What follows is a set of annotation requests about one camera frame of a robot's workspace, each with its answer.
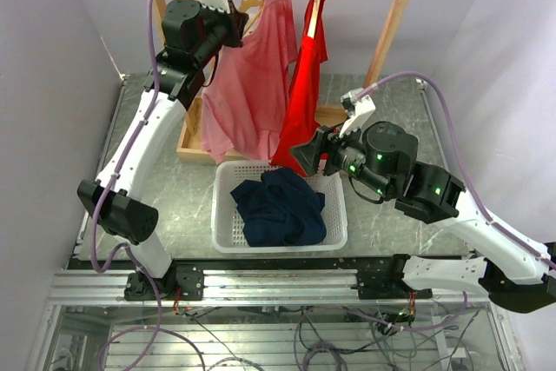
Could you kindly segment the red t shirt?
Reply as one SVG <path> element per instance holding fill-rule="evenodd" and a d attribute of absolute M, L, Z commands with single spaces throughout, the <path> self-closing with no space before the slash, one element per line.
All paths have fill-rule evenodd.
<path fill-rule="evenodd" d="M 320 94 L 321 64 L 328 59 L 322 12 L 326 0 L 321 0 L 314 38 L 306 35 L 313 0 L 309 0 L 305 13 L 304 33 L 301 39 L 294 74 L 289 86 L 289 103 L 282 125 L 277 149 L 271 158 L 273 166 L 292 169 L 300 176 L 306 174 L 290 155 L 291 147 L 308 142 L 319 123 L 315 119 Z"/>

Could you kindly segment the navy blue t shirt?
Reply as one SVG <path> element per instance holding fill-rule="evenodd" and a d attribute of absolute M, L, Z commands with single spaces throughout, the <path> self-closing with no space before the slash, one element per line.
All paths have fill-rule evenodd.
<path fill-rule="evenodd" d="M 327 235 L 322 218 L 326 197 L 293 170 L 266 171 L 230 192 L 243 220 L 250 247 L 298 247 L 320 244 Z"/>

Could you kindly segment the pink t shirt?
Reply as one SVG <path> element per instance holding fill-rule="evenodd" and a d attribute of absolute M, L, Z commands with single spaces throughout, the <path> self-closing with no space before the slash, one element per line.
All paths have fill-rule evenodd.
<path fill-rule="evenodd" d="M 297 58 L 292 0 L 264 0 L 255 29 L 238 49 L 224 47 L 202 92 L 202 150 L 217 163 L 235 150 L 248 159 L 275 153 L 288 106 L 289 66 Z"/>

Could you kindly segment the cream plastic hanger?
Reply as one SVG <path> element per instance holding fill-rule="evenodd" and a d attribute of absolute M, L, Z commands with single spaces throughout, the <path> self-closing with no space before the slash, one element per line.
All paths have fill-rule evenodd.
<path fill-rule="evenodd" d="M 319 10 L 320 10 L 320 3 L 321 0 L 313 0 L 312 3 L 311 15 L 310 15 L 310 19 L 306 31 L 306 35 L 311 38 L 314 38 L 316 32 L 316 26 L 317 26 Z"/>

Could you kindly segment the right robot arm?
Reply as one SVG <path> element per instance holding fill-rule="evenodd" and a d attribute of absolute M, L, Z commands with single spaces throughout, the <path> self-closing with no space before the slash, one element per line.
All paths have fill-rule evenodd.
<path fill-rule="evenodd" d="M 433 288 L 484 295 L 495 305 L 527 314 L 555 302 L 555 245 L 534 242 L 488 211 L 440 166 L 417 159 L 419 141 L 400 126 L 378 122 L 342 136 L 338 126 L 318 128 L 290 153 L 308 175 L 339 171 L 394 202 L 403 215 L 444 229 L 469 244 L 468 259 L 396 254 L 381 274 L 384 290 L 399 298 Z"/>

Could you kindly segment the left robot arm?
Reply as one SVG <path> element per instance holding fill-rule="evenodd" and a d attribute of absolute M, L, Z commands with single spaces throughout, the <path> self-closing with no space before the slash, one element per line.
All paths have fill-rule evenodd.
<path fill-rule="evenodd" d="M 222 47 L 243 45 L 247 21 L 233 0 L 171 1 L 161 24 L 163 49 L 149 43 L 151 70 L 134 118 L 96 179 L 81 181 L 77 189 L 91 234 L 103 229 L 114 236 L 116 248 L 125 249 L 149 275 L 146 288 L 158 299 L 174 294 L 177 278 L 156 234 L 158 210 L 142 202 L 142 193 L 169 133 L 203 87 L 205 67 Z"/>

